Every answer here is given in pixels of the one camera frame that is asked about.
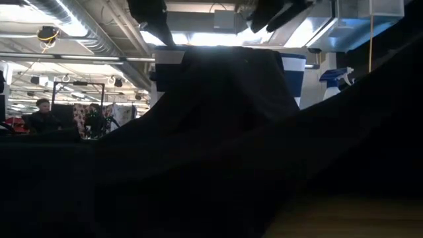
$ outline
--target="wooden surface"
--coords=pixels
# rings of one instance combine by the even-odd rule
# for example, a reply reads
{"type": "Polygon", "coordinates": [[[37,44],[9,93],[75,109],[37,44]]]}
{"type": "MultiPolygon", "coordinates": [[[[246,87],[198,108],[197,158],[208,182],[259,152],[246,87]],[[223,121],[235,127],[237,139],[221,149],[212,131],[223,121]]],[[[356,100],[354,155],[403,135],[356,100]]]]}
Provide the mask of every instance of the wooden surface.
{"type": "Polygon", "coordinates": [[[287,207],[263,238],[423,238],[423,200],[308,198],[287,207]]]}

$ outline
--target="white wall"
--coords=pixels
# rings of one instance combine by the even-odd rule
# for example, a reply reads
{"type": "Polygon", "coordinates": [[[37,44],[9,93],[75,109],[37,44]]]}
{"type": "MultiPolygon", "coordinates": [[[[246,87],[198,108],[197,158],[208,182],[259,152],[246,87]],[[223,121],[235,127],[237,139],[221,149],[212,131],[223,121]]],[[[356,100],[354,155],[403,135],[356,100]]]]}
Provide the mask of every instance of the white wall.
{"type": "Polygon", "coordinates": [[[336,69],[336,53],[327,53],[326,60],[320,69],[306,69],[304,72],[303,88],[301,90],[301,109],[312,106],[323,100],[326,83],[320,83],[320,76],[328,69],[336,69]]]}

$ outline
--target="man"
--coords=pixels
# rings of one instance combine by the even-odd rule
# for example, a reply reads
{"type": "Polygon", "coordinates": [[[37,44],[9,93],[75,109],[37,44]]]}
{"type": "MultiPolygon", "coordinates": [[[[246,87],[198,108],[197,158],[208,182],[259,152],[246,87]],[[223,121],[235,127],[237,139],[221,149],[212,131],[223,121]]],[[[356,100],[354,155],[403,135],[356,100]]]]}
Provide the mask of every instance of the man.
{"type": "Polygon", "coordinates": [[[60,121],[50,112],[48,99],[37,100],[38,112],[32,113],[28,118],[28,127],[31,134],[41,134],[61,129],[60,121]]]}

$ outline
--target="blue and white object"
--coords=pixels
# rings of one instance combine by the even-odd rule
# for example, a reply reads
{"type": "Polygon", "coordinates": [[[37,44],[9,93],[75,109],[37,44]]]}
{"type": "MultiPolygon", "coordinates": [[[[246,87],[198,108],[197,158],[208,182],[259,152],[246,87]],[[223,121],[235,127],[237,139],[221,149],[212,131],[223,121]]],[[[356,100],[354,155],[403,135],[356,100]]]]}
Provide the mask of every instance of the blue and white object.
{"type": "Polygon", "coordinates": [[[337,95],[341,91],[339,90],[339,80],[344,79],[345,83],[351,85],[350,81],[348,80],[348,75],[353,72],[354,69],[350,67],[342,68],[342,69],[331,69],[326,71],[322,77],[319,79],[320,82],[327,82],[327,89],[323,100],[326,100],[334,95],[337,95]]]}
{"type": "Polygon", "coordinates": [[[285,71],[285,81],[291,95],[299,106],[305,71],[306,57],[297,54],[281,53],[285,71]]]}

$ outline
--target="ductwork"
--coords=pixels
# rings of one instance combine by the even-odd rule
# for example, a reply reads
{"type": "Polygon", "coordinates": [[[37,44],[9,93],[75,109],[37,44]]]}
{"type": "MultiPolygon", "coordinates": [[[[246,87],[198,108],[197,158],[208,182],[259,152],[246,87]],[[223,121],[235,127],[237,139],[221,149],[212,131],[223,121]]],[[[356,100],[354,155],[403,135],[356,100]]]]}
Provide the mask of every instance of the ductwork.
{"type": "MultiPolygon", "coordinates": [[[[79,43],[95,55],[122,56],[122,51],[113,43],[97,22],[76,0],[24,0],[32,8],[51,17],[54,23],[70,36],[94,38],[79,43]]],[[[129,62],[112,65],[120,70],[135,87],[150,90],[150,82],[129,62]]]]}

